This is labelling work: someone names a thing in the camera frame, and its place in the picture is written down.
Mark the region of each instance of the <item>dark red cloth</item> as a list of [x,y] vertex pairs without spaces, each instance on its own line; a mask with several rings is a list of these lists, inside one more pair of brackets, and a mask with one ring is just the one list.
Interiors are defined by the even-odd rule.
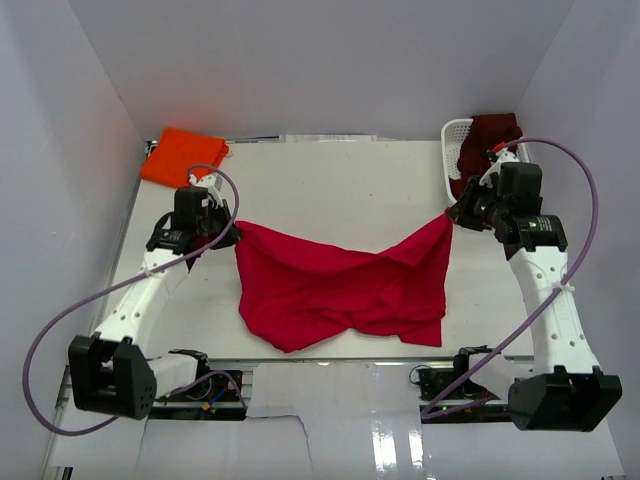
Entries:
[[510,142],[522,136],[522,130],[513,113],[496,113],[491,115],[476,115],[473,118],[467,138],[460,147],[458,170],[462,175],[459,180],[449,179],[451,192],[455,198],[460,198],[467,188],[469,178],[483,175],[491,163],[487,150],[500,142]]
[[345,250],[236,222],[240,314],[284,352],[348,328],[441,346],[453,225],[441,215],[381,253]]

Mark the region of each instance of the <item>white basket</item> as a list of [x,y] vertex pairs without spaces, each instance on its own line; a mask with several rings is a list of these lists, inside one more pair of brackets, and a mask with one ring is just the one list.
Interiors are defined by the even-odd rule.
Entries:
[[[471,118],[458,118],[445,123],[444,127],[442,127],[442,165],[444,167],[444,184],[447,188],[447,197],[449,197],[450,205],[456,203],[456,199],[451,192],[449,179],[458,180],[462,178],[460,170],[458,170],[458,158],[460,158],[460,147],[464,139],[469,135],[472,123],[473,120]],[[529,163],[529,152],[527,152],[526,145],[520,144],[517,146],[516,157],[521,162]]]

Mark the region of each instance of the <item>red t-shirt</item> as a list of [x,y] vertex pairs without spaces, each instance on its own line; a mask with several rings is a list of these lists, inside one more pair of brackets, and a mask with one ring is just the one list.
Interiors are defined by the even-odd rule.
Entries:
[[240,315],[284,352],[347,328],[441,346],[453,223],[441,215],[398,245],[367,253],[236,222]]

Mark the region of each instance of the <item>white backdrop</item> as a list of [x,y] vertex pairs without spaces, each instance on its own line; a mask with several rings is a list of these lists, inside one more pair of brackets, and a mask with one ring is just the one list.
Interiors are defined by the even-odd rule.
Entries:
[[[596,176],[600,223],[576,275],[576,301],[589,343],[624,394],[609,415],[629,478],[640,478],[638,205],[640,198],[640,2],[580,0],[571,9],[518,107],[530,135],[574,147]],[[573,257],[588,227],[586,182],[571,159],[533,148],[544,170],[546,210],[560,215]]]
[[[0,478],[35,479],[49,435],[20,388],[48,319],[107,280],[143,143],[64,0],[0,2]],[[45,338],[32,386],[53,418],[71,338]]]
[[513,111],[572,0],[69,0],[138,130],[436,140]]

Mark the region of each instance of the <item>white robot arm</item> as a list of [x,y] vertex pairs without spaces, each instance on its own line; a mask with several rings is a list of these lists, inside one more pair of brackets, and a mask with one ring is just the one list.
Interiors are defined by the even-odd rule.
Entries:
[[[215,175],[176,190],[174,211],[156,224],[141,272],[188,255],[221,234],[230,214],[218,190]],[[212,248],[231,246],[239,238],[233,226]],[[194,261],[178,263],[132,284],[91,336],[74,338],[68,356],[77,408],[142,419],[156,398],[195,380],[206,363],[206,356],[199,352],[177,350],[146,358],[156,320]]]
[[[464,228],[494,231],[529,315],[553,289],[561,292],[530,326],[532,372],[499,355],[470,379],[507,400],[511,419],[522,430],[591,431],[620,399],[620,380],[602,373],[582,330],[573,288],[561,284],[567,241],[560,220],[540,213],[540,167],[514,161],[507,150],[495,160],[487,174],[471,178],[448,214]],[[458,362],[468,370],[486,355],[462,349]]]

